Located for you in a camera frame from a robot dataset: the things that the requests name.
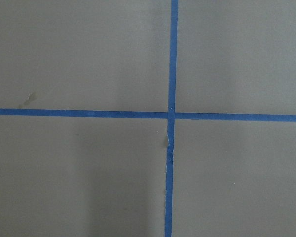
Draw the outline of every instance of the gray surface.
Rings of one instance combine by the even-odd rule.
[[[165,120],[0,116],[0,237],[161,237]]]
[[[169,29],[170,1],[0,1],[0,107],[166,111]]]
[[[296,237],[296,123],[176,129],[173,237]]]
[[[296,0],[179,2],[178,112],[296,114]]]

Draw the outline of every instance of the smudge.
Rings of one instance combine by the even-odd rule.
[[[26,101],[23,102],[23,104],[19,104],[18,108],[22,109],[24,106],[29,105],[32,101],[36,100],[36,93],[32,92],[31,94],[29,94],[28,98],[26,99]]]

